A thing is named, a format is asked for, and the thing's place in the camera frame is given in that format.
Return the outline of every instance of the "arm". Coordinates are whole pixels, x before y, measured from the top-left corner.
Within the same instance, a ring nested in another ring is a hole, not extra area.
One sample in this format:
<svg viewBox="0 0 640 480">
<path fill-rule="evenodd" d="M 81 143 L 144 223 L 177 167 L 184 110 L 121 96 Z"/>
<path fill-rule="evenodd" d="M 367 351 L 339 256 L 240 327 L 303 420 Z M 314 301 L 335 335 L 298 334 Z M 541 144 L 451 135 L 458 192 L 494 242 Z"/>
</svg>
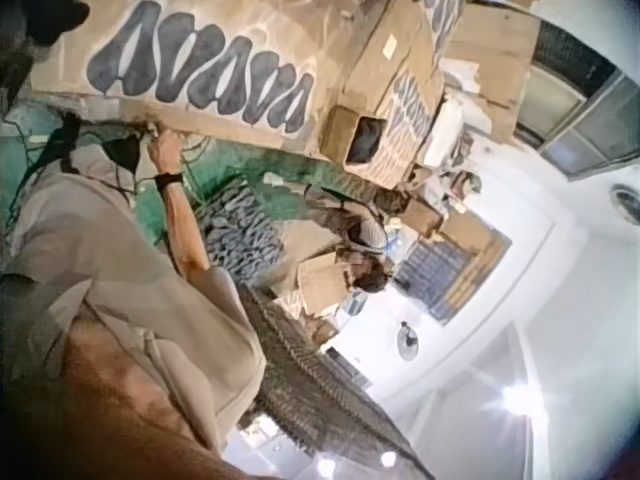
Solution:
<svg viewBox="0 0 640 480">
<path fill-rule="evenodd" d="M 163 131 L 149 145 L 149 156 L 158 173 L 178 173 L 182 161 L 182 141 L 176 132 Z M 198 223 L 181 184 L 167 185 L 162 192 L 167 213 L 169 244 L 180 274 L 187 280 L 209 269 L 209 258 L 200 236 Z"/>
</svg>

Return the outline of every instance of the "cardboard sheet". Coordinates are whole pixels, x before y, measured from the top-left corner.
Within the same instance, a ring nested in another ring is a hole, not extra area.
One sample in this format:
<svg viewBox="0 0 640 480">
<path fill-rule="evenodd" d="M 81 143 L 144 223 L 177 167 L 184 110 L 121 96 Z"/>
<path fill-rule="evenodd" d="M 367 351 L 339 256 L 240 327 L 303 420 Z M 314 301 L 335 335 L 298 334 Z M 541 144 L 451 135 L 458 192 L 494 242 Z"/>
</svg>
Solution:
<svg viewBox="0 0 640 480">
<path fill-rule="evenodd" d="M 317 150 L 319 119 L 386 5 L 85 1 L 89 18 L 34 67 L 34 91 L 126 99 L 127 119 L 299 153 Z"/>
<path fill-rule="evenodd" d="M 298 286 L 308 315 L 319 315 L 349 295 L 345 275 L 350 267 L 346 263 L 335 263 L 335 260 L 335 253 L 329 253 L 307 260 L 298 267 Z"/>
</svg>

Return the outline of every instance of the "window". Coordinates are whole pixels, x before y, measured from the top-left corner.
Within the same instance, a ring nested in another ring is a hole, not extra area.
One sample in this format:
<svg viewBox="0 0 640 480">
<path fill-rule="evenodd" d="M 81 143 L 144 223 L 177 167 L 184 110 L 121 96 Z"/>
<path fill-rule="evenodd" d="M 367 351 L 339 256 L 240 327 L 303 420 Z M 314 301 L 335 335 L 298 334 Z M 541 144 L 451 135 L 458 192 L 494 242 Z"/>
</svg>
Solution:
<svg viewBox="0 0 640 480">
<path fill-rule="evenodd" d="M 542 22 L 514 135 L 570 180 L 638 157 L 640 89 L 602 55 Z"/>
<path fill-rule="evenodd" d="M 449 287 L 471 259 L 453 242 L 418 242 L 395 276 L 401 291 L 419 300 L 438 321 L 450 320 L 457 308 L 445 299 Z"/>
<path fill-rule="evenodd" d="M 437 239 L 420 240 L 397 268 L 394 284 L 446 325 L 473 297 L 511 242 L 467 211 L 451 212 Z"/>
<path fill-rule="evenodd" d="M 638 154 L 640 90 L 622 77 L 575 127 L 575 132 L 608 160 Z"/>
<path fill-rule="evenodd" d="M 639 115 L 640 89 L 618 73 L 540 151 L 569 179 L 623 166 L 639 154 Z"/>
<path fill-rule="evenodd" d="M 567 83 L 538 67 L 531 67 L 518 123 L 537 137 L 538 145 L 567 118 L 585 98 Z"/>
</svg>

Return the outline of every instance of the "hand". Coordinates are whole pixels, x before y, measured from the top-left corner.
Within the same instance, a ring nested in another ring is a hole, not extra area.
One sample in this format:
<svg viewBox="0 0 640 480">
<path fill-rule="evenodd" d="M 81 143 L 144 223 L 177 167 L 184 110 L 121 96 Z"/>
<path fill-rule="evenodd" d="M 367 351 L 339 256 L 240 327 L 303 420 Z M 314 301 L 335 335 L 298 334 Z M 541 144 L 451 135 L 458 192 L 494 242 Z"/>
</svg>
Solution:
<svg viewBox="0 0 640 480">
<path fill-rule="evenodd" d="M 158 174 L 180 173 L 182 170 L 182 138 L 173 130 L 164 129 L 148 146 L 149 157 Z"/>
</svg>

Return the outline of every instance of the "ceiling light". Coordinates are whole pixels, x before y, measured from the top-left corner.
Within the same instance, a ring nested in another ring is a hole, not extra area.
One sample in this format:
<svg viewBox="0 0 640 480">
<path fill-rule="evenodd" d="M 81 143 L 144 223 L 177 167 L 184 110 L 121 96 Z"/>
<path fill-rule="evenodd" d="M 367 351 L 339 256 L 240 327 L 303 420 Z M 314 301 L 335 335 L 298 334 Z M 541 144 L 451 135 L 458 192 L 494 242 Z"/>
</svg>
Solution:
<svg viewBox="0 0 640 480">
<path fill-rule="evenodd" d="M 396 464 L 396 452 L 386 452 L 380 456 L 380 461 L 385 468 L 391 468 Z"/>
<path fill-rule="evenodd" d="M 502 405 L 515 415 L 531 418 L 536 426 L 547 423 L 547 412 L 538 388 L 531 385 L 514 385 L 502 389 Z"/>
<path fill-rule="evenodd" d="M 336 471 L 336 462 L 330 458 L 321 458 L 316 468 L 322 478 L 333 478 L 333 473 Z"/>
</svg>

